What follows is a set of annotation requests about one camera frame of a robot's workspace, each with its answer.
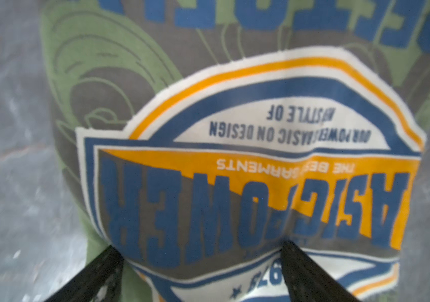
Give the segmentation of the green tank top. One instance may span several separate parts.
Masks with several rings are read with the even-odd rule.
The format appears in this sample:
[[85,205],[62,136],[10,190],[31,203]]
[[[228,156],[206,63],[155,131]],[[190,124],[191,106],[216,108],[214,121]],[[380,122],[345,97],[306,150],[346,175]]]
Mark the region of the green tank top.
[[291,301],[295,243],[396,301],[430,1],[41,1],[62,174],[119,301]]

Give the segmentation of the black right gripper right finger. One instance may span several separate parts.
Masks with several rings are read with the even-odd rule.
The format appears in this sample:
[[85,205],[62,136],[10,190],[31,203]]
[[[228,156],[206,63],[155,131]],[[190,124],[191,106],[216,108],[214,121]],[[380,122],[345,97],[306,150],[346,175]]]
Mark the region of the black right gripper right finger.
[[356,297],[290,240],[282,245],[281,263],[291,301],[358,302]]

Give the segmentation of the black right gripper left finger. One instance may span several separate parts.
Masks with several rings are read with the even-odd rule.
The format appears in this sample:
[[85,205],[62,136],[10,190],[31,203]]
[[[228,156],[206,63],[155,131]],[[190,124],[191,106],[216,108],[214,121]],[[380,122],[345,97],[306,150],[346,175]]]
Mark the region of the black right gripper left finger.
[[109,246],[46,302],[119,301],[123,265],[124,258]]

